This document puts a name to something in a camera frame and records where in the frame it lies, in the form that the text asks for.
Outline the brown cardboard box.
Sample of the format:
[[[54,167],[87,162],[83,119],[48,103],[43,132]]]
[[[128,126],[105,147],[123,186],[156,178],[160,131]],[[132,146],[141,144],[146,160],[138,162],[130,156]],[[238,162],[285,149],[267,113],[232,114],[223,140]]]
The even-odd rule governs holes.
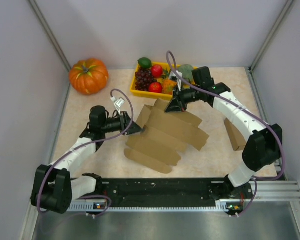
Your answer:
[[[240,131],[226,118],[224,125],[234,151],[243,151],[246,146],[246,140]]]

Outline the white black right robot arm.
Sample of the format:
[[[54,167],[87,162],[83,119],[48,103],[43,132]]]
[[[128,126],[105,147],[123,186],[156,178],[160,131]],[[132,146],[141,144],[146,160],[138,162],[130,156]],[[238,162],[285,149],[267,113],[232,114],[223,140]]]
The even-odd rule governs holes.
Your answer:
[[[238,101],[231,89],[224,83],[215,83],[210,69],[206,66],[192,70],[194,84],[184,88],[187,81],[181,72],[172,68],[170,80],[177,85],[172,99],[165,109],[166,113],[185,112],[189,103],[203,101],[222,113],[236,127],[246,141],[242,152],[242,163],[224,178],[223,186],[210,193],[217,199],[226,195],[235,198],[250,179],[263,167],[285,159],[283,150],[283,130],[278,124],[269,125],[251,113]]]

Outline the yellow plastic fruit tray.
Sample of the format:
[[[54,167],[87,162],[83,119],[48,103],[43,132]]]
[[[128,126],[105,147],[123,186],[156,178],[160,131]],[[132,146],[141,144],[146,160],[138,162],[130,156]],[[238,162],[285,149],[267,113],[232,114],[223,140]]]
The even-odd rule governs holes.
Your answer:
[[[171,68],[164,62],[139,61],[130,85],[136,97],[170,100],[177,83],[169,79]]]

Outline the orange horned melon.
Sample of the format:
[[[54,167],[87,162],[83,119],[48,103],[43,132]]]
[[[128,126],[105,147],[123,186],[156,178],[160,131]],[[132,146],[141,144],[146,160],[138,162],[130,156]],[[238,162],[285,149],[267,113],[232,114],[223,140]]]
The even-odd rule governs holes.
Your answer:
[[[162,92],[167,95],[173,94],[173,89],[177,85],[176,80],[169,79],[171,70],[164,69],[162,78]]]

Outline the red apple front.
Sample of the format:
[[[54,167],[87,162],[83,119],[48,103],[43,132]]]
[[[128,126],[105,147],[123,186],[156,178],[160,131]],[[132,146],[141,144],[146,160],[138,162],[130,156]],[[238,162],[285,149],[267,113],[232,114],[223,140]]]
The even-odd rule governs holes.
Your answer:
[[[162,84],[159,82],[153,82],[149,85],[148,91],[151,93],[161,94],[163,92]]]

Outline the red apple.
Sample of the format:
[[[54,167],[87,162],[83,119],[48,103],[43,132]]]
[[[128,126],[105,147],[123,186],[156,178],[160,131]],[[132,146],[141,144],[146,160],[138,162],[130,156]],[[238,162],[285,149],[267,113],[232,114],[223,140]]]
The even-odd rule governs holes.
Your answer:
[[[148,91],[151,93],[161,94],[163,92],[162,84],[159,82],[153,82],[149,85]]]
[[[163,67],[155,64],[151,67],[151,74],[154,78],[160,78],[163,75]]]

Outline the green netted melon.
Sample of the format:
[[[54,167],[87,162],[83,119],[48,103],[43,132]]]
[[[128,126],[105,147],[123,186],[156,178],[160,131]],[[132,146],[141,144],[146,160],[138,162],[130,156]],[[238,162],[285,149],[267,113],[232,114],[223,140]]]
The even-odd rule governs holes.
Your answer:
[[[183,64],[177,68],[177,71],[182,74],[183,79],[191,84],[194,82],[193,74],[192,74],[193,70],[194,67],[190,64]]]

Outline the red apple rear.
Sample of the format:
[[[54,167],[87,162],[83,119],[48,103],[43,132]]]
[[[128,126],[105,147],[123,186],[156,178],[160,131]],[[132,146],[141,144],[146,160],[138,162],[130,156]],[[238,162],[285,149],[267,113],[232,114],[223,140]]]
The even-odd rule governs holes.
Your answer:
[[[163,75],[163,67],[155,64],[151,67],[151,74],[154,78],[160,78]]]

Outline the purple grape bunch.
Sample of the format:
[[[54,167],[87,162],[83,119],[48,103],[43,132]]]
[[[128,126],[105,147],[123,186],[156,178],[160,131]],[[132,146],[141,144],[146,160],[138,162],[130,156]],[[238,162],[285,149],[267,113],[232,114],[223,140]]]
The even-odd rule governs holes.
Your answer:
[[[135,72],[135,89],[137,91],[147,92],[152,83],[156,83],[157,80],[152,75],[149,68],[139,67]]]

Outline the dark green lime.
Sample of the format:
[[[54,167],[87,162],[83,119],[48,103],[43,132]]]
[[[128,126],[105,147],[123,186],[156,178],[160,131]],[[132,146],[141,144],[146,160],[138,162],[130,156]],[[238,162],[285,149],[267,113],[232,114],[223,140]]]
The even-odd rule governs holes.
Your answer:
[[[147,57],[141,57],[137,62],[143,69],[149,69],[152,67],[152,61]]]

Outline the orange pumpkin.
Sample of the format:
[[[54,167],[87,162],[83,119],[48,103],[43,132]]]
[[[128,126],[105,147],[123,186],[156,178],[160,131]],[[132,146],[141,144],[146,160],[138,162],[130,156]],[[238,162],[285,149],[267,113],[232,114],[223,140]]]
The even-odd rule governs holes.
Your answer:
[[[103,90],[109,72],[103,61],[96,58],[78,61],[68,73],[71,86],[82,95],[93,95]]]

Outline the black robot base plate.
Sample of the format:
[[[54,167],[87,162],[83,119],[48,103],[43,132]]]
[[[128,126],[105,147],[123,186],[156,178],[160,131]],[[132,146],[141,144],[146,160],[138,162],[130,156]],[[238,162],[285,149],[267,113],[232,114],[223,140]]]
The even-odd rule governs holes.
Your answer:
[[[217,200],[241,202],[250,199],[249,183],[233,188],[223,178],[103,178],[96,191],[114,207],[212,207]]]

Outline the aluminium frame post left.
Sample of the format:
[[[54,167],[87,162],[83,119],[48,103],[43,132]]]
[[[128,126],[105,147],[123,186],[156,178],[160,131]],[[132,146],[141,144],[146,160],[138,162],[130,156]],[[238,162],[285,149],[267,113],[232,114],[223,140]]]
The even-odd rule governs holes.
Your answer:
[[[46,20],[41,8],[39,7],[36,0],[27,0],[29,6],[31,7],[33,13],[35,14],[37,20],[39,21],[40,25],[43,28],[48,40],[52,44],[55,52],[57,53],[58,57],[60,58],[61,62],[63,63],[65,69],[69,72],[71,70],[71,65],[64,54],[55,34],[53,33],[48,21]]]

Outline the aluminium frame post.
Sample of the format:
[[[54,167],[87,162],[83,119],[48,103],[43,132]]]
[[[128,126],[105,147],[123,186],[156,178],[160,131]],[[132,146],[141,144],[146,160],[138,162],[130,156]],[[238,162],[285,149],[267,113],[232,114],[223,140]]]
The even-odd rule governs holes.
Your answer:
[[[63,63],[65,69],[69,72],[71,70],[71,65],[64,54],[55,34],[53,33],[48,21],[46,20],[41,8],[39,7],[36,0],[27,0],[29,6],[31,7],[33,13],[35,14],[37,20],[39,21],[40,25],[43,28],[48,40],[52,44],[55,52],[57,53],[58,57],[60,58],[61,62]]]
[[[289,16],[290,12],[292,11],[296,0],[286,0],[285,4],[280,11],[278,17],[276,18],[274,24],[272,25],[267,37],[265,38],[261,48],[257,52],[254,60],[252,61],[249,69],[250,74],[252,74],[258,65],[260,64],[261,60],[263,59],[264,55],[266,54],[268,48],[271,46],[272,42],[274,41],[276,35],[278,34],[279,30],[281,29],[282,25],[284,24],[286,18]]]

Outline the aluminium frame post right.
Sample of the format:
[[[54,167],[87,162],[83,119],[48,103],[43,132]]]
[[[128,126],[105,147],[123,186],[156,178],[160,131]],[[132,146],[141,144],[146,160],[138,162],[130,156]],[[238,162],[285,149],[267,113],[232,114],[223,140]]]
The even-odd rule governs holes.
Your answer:
[[[265,38],[261,48],[257,52],[254,60],[252,61],[249,69],[250,74],[252,74],[258,65],[260,64],[261,60],[263,59],[264,55],[266,54],[268,48],[271,46],[272,42],[274,41],[276,35],[278,34],[279,30],[281,29],[282,25],[284,24],[286,18],[289,16],[290,12],[292,11],[296,0],[286,0],[285,4],[280,11],[278,17],[276,18],[274,24],[272,25],[267,37]]]

